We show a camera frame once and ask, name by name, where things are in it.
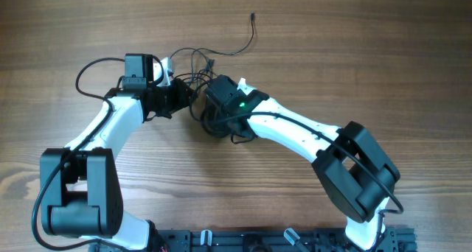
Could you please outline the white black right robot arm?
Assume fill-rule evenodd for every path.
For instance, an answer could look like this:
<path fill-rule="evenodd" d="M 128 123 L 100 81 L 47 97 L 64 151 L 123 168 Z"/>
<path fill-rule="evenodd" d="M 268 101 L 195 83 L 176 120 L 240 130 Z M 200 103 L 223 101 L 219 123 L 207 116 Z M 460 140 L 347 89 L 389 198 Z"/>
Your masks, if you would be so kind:
<path fill-rule="evenodd" d="M 299 154 L 311 166 L 327 196 L 347 216 L 345 236 L 360 251 L 375 251 L 386 233 L 384 216 L 400 180 L 397 167 L 372 134 L 357 122 L 326 125 L 284 108 L 274 98 L 220 75 L 204 93 L 206 132 L 241 143 L 262 138 Z"/>

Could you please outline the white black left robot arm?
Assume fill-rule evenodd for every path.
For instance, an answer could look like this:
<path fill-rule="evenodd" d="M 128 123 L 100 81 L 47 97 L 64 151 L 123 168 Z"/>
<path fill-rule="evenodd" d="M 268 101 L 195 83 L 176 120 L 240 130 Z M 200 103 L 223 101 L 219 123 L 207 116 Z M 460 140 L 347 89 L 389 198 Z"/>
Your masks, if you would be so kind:
<path fill-rule="evenodd" d="M 117 86 L 100 97 L 101 111 L 62 148 L 40 158 L 41 189 L 32 210 L 32 234 L 41 246 L 60 251 L 41 238 L 79 238 L 79 246 L 118 251 L 168 251 L 149 220 L 123 208 L 115 160 L 129 136 L 156 117 L 171 118 L 189 105 L 192 89 L 173 78 L 171 58 L 127 54 Z"/>

